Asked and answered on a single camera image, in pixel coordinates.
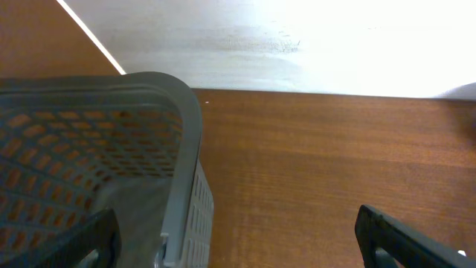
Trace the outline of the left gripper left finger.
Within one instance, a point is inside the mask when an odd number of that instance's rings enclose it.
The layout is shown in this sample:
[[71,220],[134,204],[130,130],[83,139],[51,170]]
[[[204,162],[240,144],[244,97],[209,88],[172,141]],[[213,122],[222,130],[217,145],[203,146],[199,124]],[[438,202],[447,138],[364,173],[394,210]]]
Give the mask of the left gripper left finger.
[[121,251],[120,228],[111,208],[97,212],[84,223],[3,263],[1,268],[75,267],[93,251],[97,252],[94,267],[117,266]]

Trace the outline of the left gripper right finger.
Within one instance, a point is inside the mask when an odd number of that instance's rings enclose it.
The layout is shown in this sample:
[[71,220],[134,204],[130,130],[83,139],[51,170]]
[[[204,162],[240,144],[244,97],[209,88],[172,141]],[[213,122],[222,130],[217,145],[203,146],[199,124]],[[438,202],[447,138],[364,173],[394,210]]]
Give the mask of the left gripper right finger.
[[365,268],[475,266],[474,259],[370,205],[360,206],[355,234]]

